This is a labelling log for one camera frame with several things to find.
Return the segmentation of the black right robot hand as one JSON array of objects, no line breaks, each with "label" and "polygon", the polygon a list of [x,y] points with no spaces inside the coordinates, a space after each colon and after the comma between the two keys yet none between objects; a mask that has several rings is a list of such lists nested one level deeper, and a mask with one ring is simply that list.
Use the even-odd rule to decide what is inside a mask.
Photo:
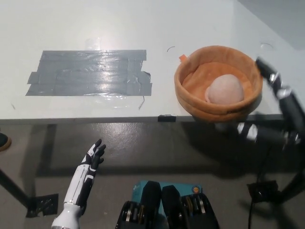
[{"label": "black right robot hand", "polygon": [[292,88],[284,85],[280,73],[262,58],[258,57],[255,64],[272,89],[288,129],[276,130],[249,122],[217,123],[215,124],[216,129],[223,133],[232,133],[253,142],[266,141],[284,146],[299,145],[304,147],[305,112]]}]

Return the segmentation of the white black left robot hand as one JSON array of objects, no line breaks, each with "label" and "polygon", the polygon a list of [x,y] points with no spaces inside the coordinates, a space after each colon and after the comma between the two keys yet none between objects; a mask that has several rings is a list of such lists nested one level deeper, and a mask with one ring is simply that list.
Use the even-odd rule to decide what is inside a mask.
[{"label": "white black left robot hand", "polygon": [[103,145],[102,140],[99,139],[85,154],[74,172],[64,203],[74,204],[81,208],[87,203],[98,166],[104,161],[102,156],[105,148],[106,145]]}]

